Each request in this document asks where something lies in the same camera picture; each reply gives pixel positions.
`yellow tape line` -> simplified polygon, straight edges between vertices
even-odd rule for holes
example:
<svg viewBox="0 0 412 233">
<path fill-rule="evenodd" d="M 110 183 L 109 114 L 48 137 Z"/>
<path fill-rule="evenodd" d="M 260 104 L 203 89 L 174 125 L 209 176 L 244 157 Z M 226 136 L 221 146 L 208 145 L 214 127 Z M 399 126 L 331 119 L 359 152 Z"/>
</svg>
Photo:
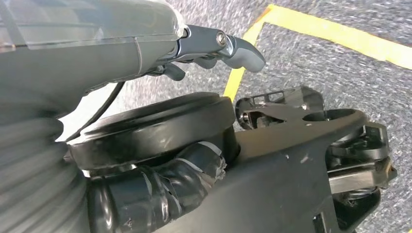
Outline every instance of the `yellow tape line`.
<svg viewBox="0 0 412 233">
<path fill-rule="evenodd" d="M 271 23 L 295 32 L 312 35 L 343 45 L 380 61 L 412 69 L 412 48 L 388 41 L 358 29 L 339 23 L 269 5 L 256 23 L 245 33 L 243 39 L 255 45 L 264 23 Z M 224 90 L 224 96 L 233 101 L 245 69 L 233 69 Z"/>
</svg>

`gray plastic housing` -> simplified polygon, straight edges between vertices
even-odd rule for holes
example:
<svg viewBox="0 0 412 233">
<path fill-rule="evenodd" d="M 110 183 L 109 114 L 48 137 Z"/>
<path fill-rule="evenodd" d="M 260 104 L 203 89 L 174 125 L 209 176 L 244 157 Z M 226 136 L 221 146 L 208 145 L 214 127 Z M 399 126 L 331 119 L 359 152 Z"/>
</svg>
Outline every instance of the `gray plastic housing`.
<svg viewBox="0 0 412 233">
<path fill-rule="evenodd" d="M 141 76 L 172 50 L 176 41 L 132 37 L 121 43 L 34 48 L 25 44 L 30 40 L 9 11 L 8 4 L 13 2 L 67 1 L 0 0 L 1 36 L 7 31 L 11 43 L 0 46 L 0 232 L 88 233 L 86 180 L 76 165 L 63 160 L 68 148 L 55 142 L 63 131 L 57 118 L 73 111 L 87 90 Z M 121 8 L 135 3 L 101 2 Z M 61 14 L 58 9 L 51 7 L 42 13 L 53 17 Z M 159 10 L 161 22 L 176 18 L 170 8 Z M 33 12 L 27 8 L 26 13 L 19 16 Z"/>
</svg>

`black hose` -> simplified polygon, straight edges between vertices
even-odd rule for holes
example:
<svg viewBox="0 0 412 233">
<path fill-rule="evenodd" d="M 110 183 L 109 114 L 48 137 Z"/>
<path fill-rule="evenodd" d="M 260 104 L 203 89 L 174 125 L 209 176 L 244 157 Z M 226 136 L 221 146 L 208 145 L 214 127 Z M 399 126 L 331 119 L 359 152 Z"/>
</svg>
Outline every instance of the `black hose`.
<svg viewBox="0 0 412 233">
<path fill-rule="evenodd" d="M 76 139 L 80 137 L 80 132 L 85 129 L 87 126 L 93 124 L 96 122 L 110 107 L 110 105 L 113 103 L 113 101 L 116 99 L 116 97 L 119 95 L 121 89 L 124 86 L 124 82 L 117 83 L 115 88 L 113 89 L 112 93 L 110 96 L 107 98 L 107 100 L 104 102 L 104 104 L 96 111 L 96 113 L 82 126 L 80 127 L 75 133 L 70 135 L 65 142 L 69 142 L 73 139 Z"/>
</svg>

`gray carpet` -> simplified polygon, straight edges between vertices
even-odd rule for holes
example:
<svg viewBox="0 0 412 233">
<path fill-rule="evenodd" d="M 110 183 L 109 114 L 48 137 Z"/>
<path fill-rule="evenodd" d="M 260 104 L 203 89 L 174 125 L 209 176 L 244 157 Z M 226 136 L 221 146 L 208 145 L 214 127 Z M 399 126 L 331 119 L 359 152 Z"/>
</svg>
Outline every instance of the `gray carpet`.
<svg viewBox="0 0 412 233">
<path fill-rule="evenodd" d="M 242 36 L 266 6 L 274 3 L 329 19 L 412 46 L 410 0 L 171 0 L 187 23 Z M 258 73 L 246 72 L 237 98 L 308 85 L 324 94 L 328 108 L 364 111 L 388 127 L 399 176 L 383 192 L 382 204 L 362 224 L 360 233 L 400 233 L 412 229 L 412 71 L 376 61 L 331 42 L 266 25 L 257 43 L 267 59 Z M 230 69 L 219 63 L 204 70 L 181 65 L 187 77 L 141 78 L 127 83 L 108 114 L 195 91 L 223 93 Z"/>
</svg>

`gray handle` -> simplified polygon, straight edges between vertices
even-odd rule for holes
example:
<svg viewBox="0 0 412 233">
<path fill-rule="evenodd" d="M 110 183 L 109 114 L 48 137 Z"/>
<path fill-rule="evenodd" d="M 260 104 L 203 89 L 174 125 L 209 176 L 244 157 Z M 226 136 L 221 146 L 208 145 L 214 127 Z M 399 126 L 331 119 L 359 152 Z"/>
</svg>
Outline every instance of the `gray handle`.
<svg viewBox="0 0 412 233">
<path fill-rule="evenodd" d="M 245 67 L 250 72 L 259 72 L 266 64 L 263 55 L 249 42 L 234 37 L 228 36 L 232 42 L 232 51 L 230 55 L 224 54 L 222 61 L 233 69 Z"/>
</svg>

